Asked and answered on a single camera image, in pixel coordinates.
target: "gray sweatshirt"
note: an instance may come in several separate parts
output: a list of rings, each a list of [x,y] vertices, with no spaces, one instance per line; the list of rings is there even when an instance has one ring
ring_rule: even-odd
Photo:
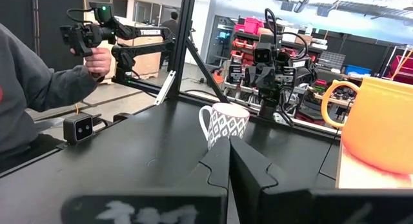
[[[0,153],[26,145],[37,137],[26,108],[43,112],[73,105],[96,86],[84,66],[62,72],[49,69],[0,24]]]

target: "person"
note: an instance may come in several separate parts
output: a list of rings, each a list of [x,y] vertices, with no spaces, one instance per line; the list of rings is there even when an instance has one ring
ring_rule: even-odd
[[[112,57],[105,48],[92,51],[85,65],[54,72],[0,24],[0,166],[30,149],[38,136],[26,108],[43,112],[73,105],[102,82],[110,71]]]
[[[168,21],[164,21],[161,26],[167,27],[170,31],[176,36],[178,34],[178,13],[172,12],[170,13],[170,19]],[[163,66],[163,61],[167,57],[167,52],[161,53],[161,63],[159,64],[159,69]]]

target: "orange mug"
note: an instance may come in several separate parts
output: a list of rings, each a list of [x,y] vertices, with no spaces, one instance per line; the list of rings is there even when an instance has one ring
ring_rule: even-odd
[[[327,105],[339,86],[357,92],[345,124],[331,120]],[[324,120],[343,128],[341,143],[365,163],[400,174],[413,174],[413,85],[365,77],[360,87],[333,81],[321,104]]]

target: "gray sleeve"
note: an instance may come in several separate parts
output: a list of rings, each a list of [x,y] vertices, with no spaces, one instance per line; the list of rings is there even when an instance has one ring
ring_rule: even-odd
[[[28,108],[43,112],[73,105],[96,89],[97,82],[85,66],[54,72],[3,25],[0,25],[0,35],[6,37],[8,49],[13,55],[16,76],[25,93]]]

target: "black geometric pattern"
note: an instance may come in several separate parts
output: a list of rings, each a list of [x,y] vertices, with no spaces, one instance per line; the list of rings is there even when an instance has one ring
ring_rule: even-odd
[[[212,109],[208,127],[208,150],[221,136],[238,136],[242,138],[247,128],[248,118],[231,117]]]

